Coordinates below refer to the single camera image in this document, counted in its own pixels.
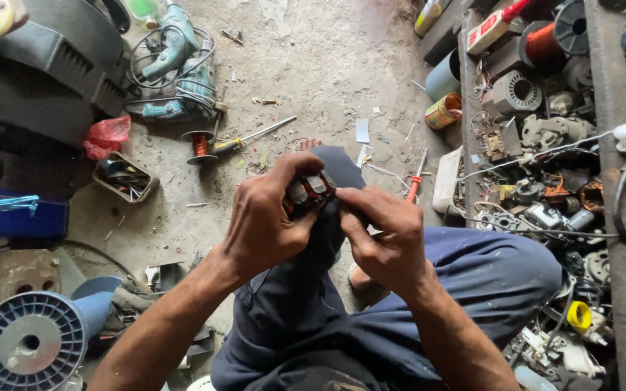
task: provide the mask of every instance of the leg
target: leg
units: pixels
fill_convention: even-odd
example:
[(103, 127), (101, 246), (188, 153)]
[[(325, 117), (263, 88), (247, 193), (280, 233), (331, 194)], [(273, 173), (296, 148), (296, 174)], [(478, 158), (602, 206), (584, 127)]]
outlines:
[[(424, 242), (441, 284), (500, 349), (561, 284), (554, 256), (522, 236), (425, 227)], [(371, 372), (398, 379), (403, 389), (439, 380), (423, 354), (412, 314), (397, 295), (352, 318), (355, 348), (368, 353), (371, 359), (362, 362)]]
[[(317, 146), (311, 152), (325, 161), (337, 186), (366, 185), (342, 147)], [(217, 389), (243, 389), (286, 360), (291, 355), (287, 347), (348, 316), (327, 275), (343, 241), (333, 201), (318, 215), (302, 253), (235, 292), (233, 328), (212, 363)]]

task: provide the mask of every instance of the teal power drill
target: teal power drill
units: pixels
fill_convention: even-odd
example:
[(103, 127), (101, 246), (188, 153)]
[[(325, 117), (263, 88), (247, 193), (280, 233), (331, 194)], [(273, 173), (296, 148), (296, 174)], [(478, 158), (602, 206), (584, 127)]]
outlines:
[[(202, 49), (200, 49), (200, 58), (206, 56), (214, 44), (212, 37), (205, 38)], [(132, 110), (130, 107), (126, 107), (125, 110), (130, 114), (141, 115), (142, 119), (148, 122), (178, 122), (194, 118), (212, 120), (216, 115), (213, 109), (214, 91), (216, 91), (214, 88), (214, 58), (209, 56), (195, 67), (200, 58), (188, 58), (185, 61), (180, 72), (187, 72), (187, 74), (178, 79), (174, 97), (149, 100), (151, 102), (138, 101), (136, 103), (141, 104), (141, 109)]]
[(171, 0), (166, 0), (166, 6), (168, 7), (166, 14), (159, 24), (163, 30), (163, 45), (166, 48), (151, 65), (141, 70), (138, 79), (142, 83), (154, 82), (170, 71), (178, 69), (185, 60), (192, 57), (193, 53), (200, 50), (192, 22), (185, 11)]

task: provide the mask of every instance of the red cap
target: red cap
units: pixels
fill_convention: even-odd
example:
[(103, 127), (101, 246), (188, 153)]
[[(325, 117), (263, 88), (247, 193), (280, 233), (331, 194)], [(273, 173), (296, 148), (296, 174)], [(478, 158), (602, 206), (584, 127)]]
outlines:
[(526, 5), (528, 5), (530, 1), (531, 0), (519, 0), (516, 4), (509, 5), (501, 15), (501, 20), (510, 23), (523, 11), (523, 8), (526, 8)]

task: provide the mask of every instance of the red label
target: red label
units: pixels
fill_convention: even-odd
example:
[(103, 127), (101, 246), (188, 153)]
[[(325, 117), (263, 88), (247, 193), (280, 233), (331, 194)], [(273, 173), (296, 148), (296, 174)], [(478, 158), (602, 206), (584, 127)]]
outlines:
[(477, 29), (474, 29), (470, 33), (470, 36), (467, 37), (467, 47), (471, 47), (472, 44), (474, 44), (476, 40), (477, 40)]
[(487, 30), (491, 29), (494, 26), (494, 23), (497, 23), (497, 15), (493, 14), (486, 21), (482, 23), (482, 27), (480, 28), (480, 35), (483, 35), (487, 32)]

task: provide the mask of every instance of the dirty floor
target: dirty floor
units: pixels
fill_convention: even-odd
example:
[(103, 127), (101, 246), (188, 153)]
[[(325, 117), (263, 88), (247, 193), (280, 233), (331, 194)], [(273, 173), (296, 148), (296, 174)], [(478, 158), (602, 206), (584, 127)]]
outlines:
[[(187, 268), (198, 249), (206, 254), (222, 239), (238, 184), (292, 153), (297, 140), (314, 137), (343, 146), (356, 161), (361, 148), (355, 139), (358, 118), (370, 121), (373, 149), (367, 155), (373, 165), (410, 183), (422, 150), (428, 147), (423, 171), (435, 175), (439, 157), (448, 149), (424, 124), (430, 99), (412, 83), (423, 85), (429, 69), (417, 55), (419, 42), (411, 22), (415, 9), (407, 0), (178, 0), (178, 4), (195, 26), (214, 34), (219, 45), (216, 87), (220, 92), (228, 87), (224, 102), (230, 107), (219, 136), (245, 136), (293, 114), (299, 119), (249, 140), (242, 153), (204, 168), (185, 164), (190, 146), (180, 135), (185, 129), (213, 124), (134, 123), (123, 152), (156, 173), (160, 188), (144, 203), (129, 205), (97, 184), (82, 187), (72, 199), (70, 239), (106, 251), (137, 276), (155, 262), (181, 261)], [(229, 43), (222, 29), (243, 31), (245, 46)], [(139, 31), (125, 35), (132, 45), (140, 36)], [(231, 80), (232, 72), (236, 81)], [(253, 103), (253, 97), (279, 98), (282, 105)], [(266, 167), (261, 169), (265, 151)], [(241, 159), (246, 163), (238, 168)], [(368, 184), (398, 195), (403, 190), (394, 176), (370, 167), (362, 173)], [(420, 204), (426, 224), (440, 225), (430, 206), (433, 178), (424, 177)], [(209, 204), (186, 207), (198, 202)], [(67, 252), (87, 277), (118, 273), (96, 255), (75, 248)], [(345, 243), (330, 274), (346, 309), (356, 312), (365, 304), (354, 298), (346, 283), (351, 262)], [(229, 296), (207, 322), (216, 331), (217, 342), (230, 328), (233, 299)], [(194, 376), (208, 373), (209, 358), (203, 360), (204, 365), (193, 366)]]

